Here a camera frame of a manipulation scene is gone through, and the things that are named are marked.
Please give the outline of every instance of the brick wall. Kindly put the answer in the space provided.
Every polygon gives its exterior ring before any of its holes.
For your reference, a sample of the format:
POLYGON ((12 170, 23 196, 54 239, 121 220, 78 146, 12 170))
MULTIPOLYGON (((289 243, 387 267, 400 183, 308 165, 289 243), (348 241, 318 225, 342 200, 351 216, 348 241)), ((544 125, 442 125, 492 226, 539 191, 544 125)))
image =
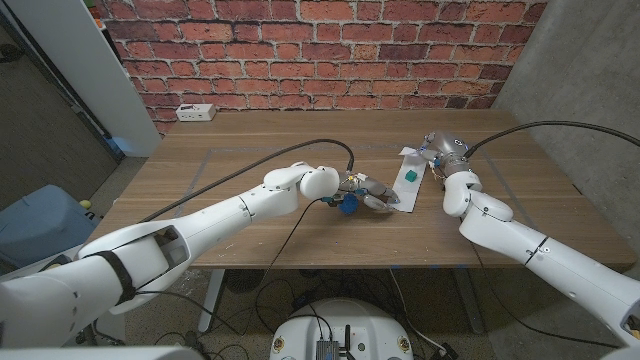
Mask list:
POLYGON ((101 0, 160 132, 219 109, 488 108, 538 1, 101 0))

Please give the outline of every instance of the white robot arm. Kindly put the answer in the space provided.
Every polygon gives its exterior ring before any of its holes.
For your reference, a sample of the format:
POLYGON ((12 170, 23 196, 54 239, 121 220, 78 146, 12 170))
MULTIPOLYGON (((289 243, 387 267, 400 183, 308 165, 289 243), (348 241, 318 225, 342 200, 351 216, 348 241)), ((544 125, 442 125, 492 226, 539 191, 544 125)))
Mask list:
POLYGON ((463 219, 460 233, 506 255, 577 302, 630 347, 640 346, 640 282, 621 275, 515 220, 509 206, 485 193, 451 134, 425 137, 422 156, 444 174, 443 208, 463 219))
MULTIPOLYGON (((295 211, 298 190, 312 200, 339 199, 349 190, 340 188, 352 185, 352 190, 367 194, 395 195, 371 178, 360 178, 363 181, 330 167, 296 163, 269 172, 263 184, 247 192, 191 215, 125 227, 83 247, 77 261, 0 283, 0 348, 61 346, 103 313, 123 313, 144 304, 157 294, 138 292, 165 290, 227 237, 254 222, 295 211)), ((379 208, 377 202, 372 205, 379 208)))

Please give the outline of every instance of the floor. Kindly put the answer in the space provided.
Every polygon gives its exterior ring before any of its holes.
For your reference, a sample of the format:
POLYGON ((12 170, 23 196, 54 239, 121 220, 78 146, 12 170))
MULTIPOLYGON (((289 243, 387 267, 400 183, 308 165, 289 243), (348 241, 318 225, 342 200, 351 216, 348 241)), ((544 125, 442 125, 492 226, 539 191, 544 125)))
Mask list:
MULTIPOLYGON (((143 164, 144 159, 124 159, 91 198, 92 210, 98 215, 106 213, 143 164)), ((489 329, 484 335, 475 335, 469 329, 449 270, 394 271, 412 323, 435 341, 450 344, 464 359, 599 359, 611 352, 608 348, 550 338, 524 328, 500 307, 487 279, 509 310, 531 326, 618 344, 593 316, 526 269, 490 269, 486 277, 480 270, 471 271, 483 319, 489 329), (527 350, 531 345, 537 349, 535 353, 527 350)), ((170 290, 202 303, 209 274, 204 269, 191 269, 170 290)), ((259 298, 261 314, 266 325, 276 329, 294 310, 293 295, 300 297, 306 294, 311 300, 336 295, 357 297, 393 313, 392 302, 397 295, 387 290, 392 286, 385 270, 326 270, 312 278, 304 277, 297 270, 272 270, 258 289, 241 294, 225 289, 222 295, 216 314, 235 327, 235 331, 246 332, 243 336, 215 321, 210 328, 213 330, 201 334, 200 340, 206 351, 218 352, 228 345, 238 344, 247 350, 249 358, 265 359, 272 334, 255 315, 256 295, 260 289, 264 288, 259 298), (275 279, 286 281, 273 282, 275 279)), ((182 344, 181 337, 187 331, 196 331, 199 315, 200 311, 195 306, 182 299, 159 296, 126 314, 126 342, 129 345, 182 344), (178 334, 162 337, 169 332, 178 334)), ((398 319, 408 329, 401 315, 398 319)), ((433 349, 412 333, 409 336, 416 359, 429 359, 433 349)), ((246 358, 238 346, 228 347, 220 355, 223 359, 246 358)))

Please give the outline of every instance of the wall outlet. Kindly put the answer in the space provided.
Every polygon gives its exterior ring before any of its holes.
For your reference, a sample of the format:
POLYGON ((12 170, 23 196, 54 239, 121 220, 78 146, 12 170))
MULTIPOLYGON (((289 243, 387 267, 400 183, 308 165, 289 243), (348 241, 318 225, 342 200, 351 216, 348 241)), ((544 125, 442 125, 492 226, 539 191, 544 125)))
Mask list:
POLYGON ((176 114, 180 121, 211 121, 216 108, 212 104, 182 104, 176 114))

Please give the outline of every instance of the wooden table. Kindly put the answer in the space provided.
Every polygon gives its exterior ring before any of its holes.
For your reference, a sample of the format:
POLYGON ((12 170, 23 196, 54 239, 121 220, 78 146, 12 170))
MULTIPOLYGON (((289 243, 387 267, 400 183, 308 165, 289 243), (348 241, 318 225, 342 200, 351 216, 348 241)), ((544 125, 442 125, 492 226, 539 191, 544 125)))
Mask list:
MULTIPOLYGON (((425 134, 451 131, 473 144, 516 125, 495 110, 327 111, 219 113, 212 122, 178 123, 92 234, 90 241, 133 224, 155 210, 277 149, 314 138, 343 141, 355 153, 354 170, 389 186, 403 146, 425 134)), ((319 144, 273 159, 172 210, 186 215, 244 192, 270 170, 297 161, 346 167, 344 149, 319 144)), ((515 218, 610 267, 627 268, 636 255, 525 132, 487 144, 471 159, 484 191, 509 204, 515 218)), ((459 220, 442 210, 444 193, 427 172, 413 213, 379 214, 362 205, 353 215, 314 204, 274 268, 478 267, 459 220)), ((257 223, 212 248, 194 266, 266 268, 308 201, 290 215, 257 223)), ((515 262, 480 249, 488 266, 515 262)))

